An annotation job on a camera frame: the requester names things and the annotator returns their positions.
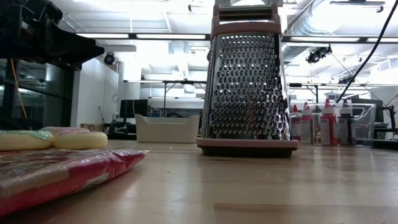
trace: white plastic bin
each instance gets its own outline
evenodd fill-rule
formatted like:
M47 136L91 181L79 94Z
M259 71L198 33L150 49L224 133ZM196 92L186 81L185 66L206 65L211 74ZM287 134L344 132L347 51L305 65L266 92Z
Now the white plastic bin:
M150 118L136 114L137 141L196 143L199 115L189 118Z

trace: desk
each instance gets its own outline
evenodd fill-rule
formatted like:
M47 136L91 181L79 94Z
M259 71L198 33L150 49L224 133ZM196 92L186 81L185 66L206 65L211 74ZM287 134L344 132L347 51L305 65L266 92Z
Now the desk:
M196 145L151 149L133 170L0 223L361 223L398 220L398 154L300 146L291 159L205 157Z

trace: wooden tabletop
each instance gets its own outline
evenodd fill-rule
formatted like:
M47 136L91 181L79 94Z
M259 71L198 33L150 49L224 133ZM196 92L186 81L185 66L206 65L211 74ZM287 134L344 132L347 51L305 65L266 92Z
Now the wooden tabletop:
M189 144L151 149L128 173L0 218L0 223L360 223L398 221L398 153L300 146L290 159L205 157Z

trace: red squeeze bottle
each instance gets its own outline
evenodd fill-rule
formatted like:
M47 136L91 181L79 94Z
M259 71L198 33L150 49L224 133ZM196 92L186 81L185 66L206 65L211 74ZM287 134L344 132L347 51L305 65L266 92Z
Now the red squeeze bottle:
M297 106L294 105L293 113L290 114L290 120L292 122L292 135L293 139L300 141L300 112Z
M322 109L320 118L321 144L324 146L337 146L338 132L337 119L333 114L329 99L326 99L325 107Z
M312 110L307 105L305 105L305 109L301 115L300 126L301 143L313 144L313 116Z

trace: box grater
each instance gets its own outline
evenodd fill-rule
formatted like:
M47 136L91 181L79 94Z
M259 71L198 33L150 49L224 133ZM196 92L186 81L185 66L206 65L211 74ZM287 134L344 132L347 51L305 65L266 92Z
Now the box grater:
M202 138L197 139L205 155L290 157L296 150L280 35L276 4L214 6Z

